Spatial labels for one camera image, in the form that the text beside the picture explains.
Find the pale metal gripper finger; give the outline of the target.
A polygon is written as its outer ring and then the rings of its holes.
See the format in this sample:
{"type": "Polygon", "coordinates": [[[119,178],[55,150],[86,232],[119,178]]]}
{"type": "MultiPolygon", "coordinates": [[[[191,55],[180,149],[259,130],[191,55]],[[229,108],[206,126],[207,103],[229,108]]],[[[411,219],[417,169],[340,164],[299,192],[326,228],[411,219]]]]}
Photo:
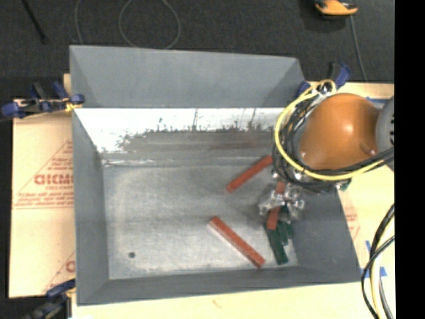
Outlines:
{"type": "Polygon", "coordinates": [[[268,212],[276,207],[279,207],[283,204],[283,195],[281,193],[276,193],[271,191],[269,196],[263,198],[258,204],[259,214],[267,215],[268,212]]]}
{"type": "Polygon", "coordinates": [[[286,197],[284,209],[287,220],[301,220],[305,209],[305,201],[299,197],[286,197]]]}

